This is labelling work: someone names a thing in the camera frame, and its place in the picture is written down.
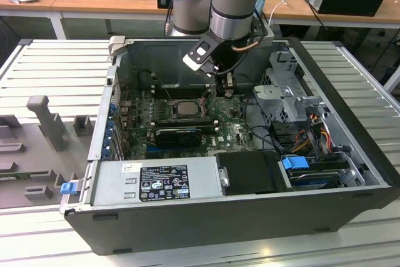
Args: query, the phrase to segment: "black cable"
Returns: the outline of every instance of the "black cable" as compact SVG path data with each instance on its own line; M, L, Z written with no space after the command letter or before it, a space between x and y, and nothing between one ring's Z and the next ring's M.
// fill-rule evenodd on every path
M267 16L265 15L265 13L264 12L262 12L262 16L264 17L264 19L265 19L265 22L267 22L267 24L268 24L268 18L267 18Z
M254 23L251 23L251 36L250 36L250 41L249 44L253 43L254 41ZM244 54L242 54L242 56L240 57L240 59L236 62L235 65L233 65L232 67L230 67L229 69L223 71L223 72L217 72L215 75L225 75L228 74L232 71L234 71L237 67L240 66L240 64L244 61L244 59L246 58L246 56L248 56L248 51L246 51Z
M247 130L249 130L249 131L252 133L253 136L255 136L256 138L259 138L261 141L263 141L263 142L265 142L265 143L268 143L268 144L270 144L271 146L274 146L274 147L275 147L275 145L274 145L272 142L266 140L265 138L261 137L260 135L256 134L254 131L252 131L253 128L258 128L258 127L265 128L264 126L257 125L257 126L253 126L252 128L249 128L249 125L248 125L248 123L246 122L246 112L247 112L247 110L248 110L250 97L251 97L251 96L249 96L249 97L247 98L246 104L244 105L244 108L243 108L243 121L244 121L244 126L247 128Z
M325 27L325 25L323 24L323 22L318 18L317 14L314 11L314 8L312 7L312 5L310 4L310 0L307 0L307 3L312 11L312 13L314 14L315 18L318 20L318 22L321 24L322 28L325 29L326 31L330 31L328 28Z
M13 30L12 28L11 28L11 26L6 22L6 20L3 18L3 17L0 17L0 20L8 27L8 29L13 33L13 34L15 34L16 36L17 36L17 38L18 39L22 39L21 37L20 37L20 35L19 34L17 34L16 32L15 32L15 30Z
M373 64L373 66L371 67L371 69L369 70L369 72L373 72L376 65L378 65L378 62L381 60L381 58L383 57L383 55L385 54L385 52L389 49L390 45L394 42L394 40L396 40L398 34L400 33L400 28L396 31L396 33L394 34L393 38L390 40L390 42L388 42L388 44L386 45L385 49L383 49L383 51L381 52L381 54L377 57L375 63Z
M247 78L253 85L257 86L259 83L255 83L249 76L247 76L244 73L236 73L236 76L243 76L244 78Z
M166 16L166 18L165 18L165 23L164 23L164 36L167 36L167 34L168 34L168 31L169 31L169 29L167 30L167 24L170 24L171 23L171 14L172 14L172 12L173 12L173 0L171 0L170 2L169 2L169 5L168 5L168 9L167 9L167 16Z
M262 137L262 138L265 139L266 137L269 137L269 134L266 134L266 135L265 135L264 137ZM264 147L264 142L265 142L265 141L263 140L263 141L262 141L262 148L263 148L263 149L265 149L265 147Z
M261 25L261 37L258 40L258 44L260 45L261 42L263 41L265 35L267 34L267 29L265 28L264 23L263 23L263 19L262 19L261 15L258 13L258 11L255 9L254 12L256 13L256 16L258 18L258 22Z

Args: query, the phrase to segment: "blue latch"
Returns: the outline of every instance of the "blue latch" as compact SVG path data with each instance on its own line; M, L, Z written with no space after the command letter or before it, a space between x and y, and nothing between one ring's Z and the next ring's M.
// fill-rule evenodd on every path
M61 185L60 193L61 194L77 194L78 193L78 187L77 183L63 183Z
M288 156L282 160L285 170L288 169L308 169L307 159L304 156Z
M117 110L117 106L114 103L110 103L110 111L115 112Z
M108 127L108 128L113 128L113 127L114 127L114 121L112 121L112 120L107 120L107 127Z

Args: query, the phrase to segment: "sticker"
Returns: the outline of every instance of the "sticker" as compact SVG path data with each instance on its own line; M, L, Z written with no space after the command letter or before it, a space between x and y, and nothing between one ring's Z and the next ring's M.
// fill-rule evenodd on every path
M188 166L160 166L143 167L142 164L133 166L136 170L140 169L140 193L141 201L162 201L174 199L190 198Z
M122 172L139 172L142 163L122 164Z

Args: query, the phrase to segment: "aluminum profile table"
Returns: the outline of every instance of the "aluminum profile table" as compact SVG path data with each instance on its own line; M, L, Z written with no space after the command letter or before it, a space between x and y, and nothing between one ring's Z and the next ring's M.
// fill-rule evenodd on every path
M361 124L400 171L400 105L344 47L303 42ZM314 95L311 80L305 82Z
M77 114L95 121L110 65L108 40L22 40L0 69L1 115L37 123L26 103L46 95L63 121Z

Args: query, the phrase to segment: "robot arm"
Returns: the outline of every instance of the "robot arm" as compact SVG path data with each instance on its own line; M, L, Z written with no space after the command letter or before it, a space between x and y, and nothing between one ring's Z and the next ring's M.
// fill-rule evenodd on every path
M205 34L183 58L192 70L225 75L243 61L253 15L260 19L265 0L211 0L211 21Z

